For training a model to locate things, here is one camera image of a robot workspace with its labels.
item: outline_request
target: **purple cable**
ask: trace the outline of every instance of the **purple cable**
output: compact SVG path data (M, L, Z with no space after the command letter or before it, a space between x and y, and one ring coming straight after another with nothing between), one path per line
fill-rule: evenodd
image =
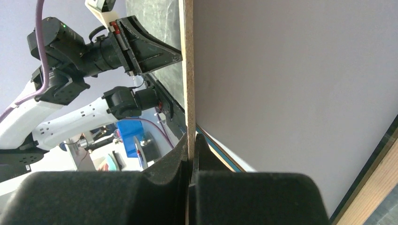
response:
M170 147L174 148L173 144L167 138L167 136L163 133L163 131L156 124L154 124L152 121L147 120L147 119L143 119L143 118L133 118L133 117L124 118L123 120L138 120L138 121L144 121L144 122L150 123L152 126L154 126L159 131L159 133L164 137L164 139L167 141L167 143L170 145Z
M156 115L158 116L158 121L159 121L159 123L161 124L161 127L162 127L162 129L163 129L164 134L165 134L166 137L167 137L168 142L171 143L170 137L167 135L167 131L166 131L166 129L164 128L163 123L161 122L161 116L159 115L159 113L156 113Z
M41 20L43 17L43 5L44 5L44 0L38 0L36 4L36 18L35 18L35 33L36 33L36 41L38 44L38 54L41 59L41 69L43 72L43 85L41 88L15 102L15 105L21 105L22 103L31 100L34 98L36 95L42 94L47 88L48 84L50 82L50 77L49 77L49 72L50 69L48 67L48 62L47 62L47 56L46 56L46 50L44 48L44 40L43 40L43 28L41 24ZM13 107L7 107L7 109L4 111L2 115L0 115L0 123L14 110Z

